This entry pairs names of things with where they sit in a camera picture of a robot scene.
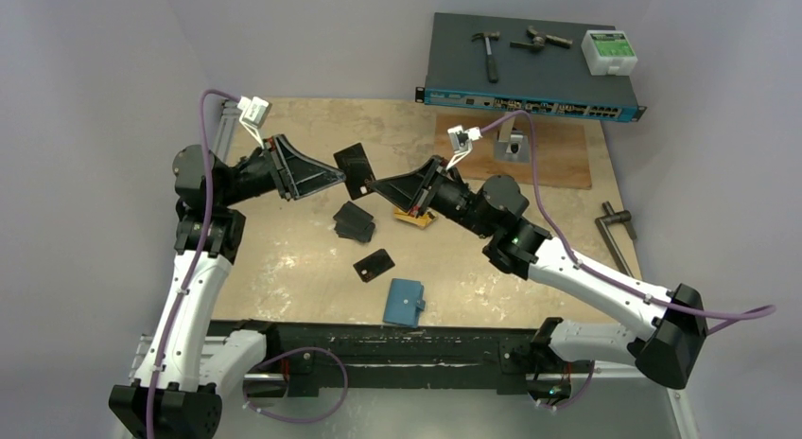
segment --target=yellow object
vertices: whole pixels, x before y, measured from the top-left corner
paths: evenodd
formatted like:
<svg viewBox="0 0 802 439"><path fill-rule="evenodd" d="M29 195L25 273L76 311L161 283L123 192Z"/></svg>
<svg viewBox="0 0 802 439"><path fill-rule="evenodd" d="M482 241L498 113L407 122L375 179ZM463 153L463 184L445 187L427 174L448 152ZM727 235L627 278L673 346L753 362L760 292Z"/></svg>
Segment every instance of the yellow object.
<svg viewBox="0 0 802 439"><path fill-rule="evenodd" d="M415 218L407 214L407 212L404 212L403 210L399 209L398 207L395 207L395 210L392 211L392 216L395 217L396 220L401 220L407 223L414 224L415 226L421 229L425 229L427 226L429 226L433 221L437 219L437 216L434 214L434 212L427 211L424 215Z"/></svg>

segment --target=hammer head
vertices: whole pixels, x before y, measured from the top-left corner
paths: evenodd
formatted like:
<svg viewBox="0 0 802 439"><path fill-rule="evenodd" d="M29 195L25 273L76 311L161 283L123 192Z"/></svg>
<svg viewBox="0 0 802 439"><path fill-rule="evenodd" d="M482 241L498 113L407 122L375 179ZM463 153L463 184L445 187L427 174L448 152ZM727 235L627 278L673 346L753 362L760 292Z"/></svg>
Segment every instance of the hammer head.
<svg viewBox="0 0 802 439"><path fill-rule="evenodd" d="M490 39L498 40L501 37L501 32L478 32L471 37L471 40Z"/></svg>

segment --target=green label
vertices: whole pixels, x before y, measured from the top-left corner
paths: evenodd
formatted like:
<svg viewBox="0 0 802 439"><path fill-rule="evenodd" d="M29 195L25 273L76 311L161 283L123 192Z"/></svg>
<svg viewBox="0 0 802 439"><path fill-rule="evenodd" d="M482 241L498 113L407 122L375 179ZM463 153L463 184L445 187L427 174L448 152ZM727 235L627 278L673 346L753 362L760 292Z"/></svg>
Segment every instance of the green label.
<svg viewBox="0 0 802 439"><path fill-rule="evenodd" d="M627 57L635 55L635 51L629 45L624 34L590 34L590 38L593 39L593 44L600 56Z"/></svg>

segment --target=light wood surface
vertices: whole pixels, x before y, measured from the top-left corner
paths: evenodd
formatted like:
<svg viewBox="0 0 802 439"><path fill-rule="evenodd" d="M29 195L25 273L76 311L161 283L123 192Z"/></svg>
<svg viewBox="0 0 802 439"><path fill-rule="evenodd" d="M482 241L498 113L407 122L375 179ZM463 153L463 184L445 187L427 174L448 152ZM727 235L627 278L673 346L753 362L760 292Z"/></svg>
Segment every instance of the light wood surface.
<svg viewBox="0 0 802 439"><path fill-rule="evenodd" d="M456 125L464 129L484 127L495 120L496 115L465 116L438 114L434 130L434 152L446 160L453 155L447 130ZM519 116L515 127L529 137L529 122ZM567 188L590 188L590 164L587 161L587 144L584 126L576 123L539 121L535 123L537 142L537 177L539 184ZM532 184L532 168L529 164L501 162L493 154L496 143L493 134L486 134L473 143L471 154L460 161L457 167L463 177L485 180L497 174L506 174L520 184Z"/></svg>
<svg viewBox="0 0 802 439"><path fill-rule="evenodd" d="M295 148L332 166L334 152L362 142L377 179L412 171L428 159L438 112L500 115L394 100L278 98L273 103L263 134L284 133ZM602 202L621 208L601 125L557 117L538 122L584 127L593 188L543 186L542 195L578 251L615 267L593 222L602 214ZM250 153L254 144L240 129L228 163ZM533 204L532 187L522 185L521 190ZM346 201L345 187L338 185L298 202L270 193L238 204L247 217L245 235L214 317L381 324L390 281L396 277L424 284L427 310L421 325L537 327L548 316L609 321L567 294L499 272L481 254L487 240L443 218L426 230L410 226L394 219L393 207L375 194L356 201L375 217L373 241L361 245L338 238L332 216ZM525 216L548 229L534 205ZM631 240L623 228L613 232L639 276ZM380 248L395 267L363 283L352 265Z"/></svg>

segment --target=stack of black cards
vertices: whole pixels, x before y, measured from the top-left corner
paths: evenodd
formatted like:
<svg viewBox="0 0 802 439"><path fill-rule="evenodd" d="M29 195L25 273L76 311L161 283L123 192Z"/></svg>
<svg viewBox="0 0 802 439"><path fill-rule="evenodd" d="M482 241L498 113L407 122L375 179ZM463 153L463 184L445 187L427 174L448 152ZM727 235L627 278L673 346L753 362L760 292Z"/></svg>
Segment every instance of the stack of black cards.
<svg viewBox="0 0 802 439"><path fill-rule="evenodd" d="M368 243L374 236L374 216L360 209L353 202L346 202L340 211L334 214L334 231L339 237L350 238L361 243Z"/></svg>

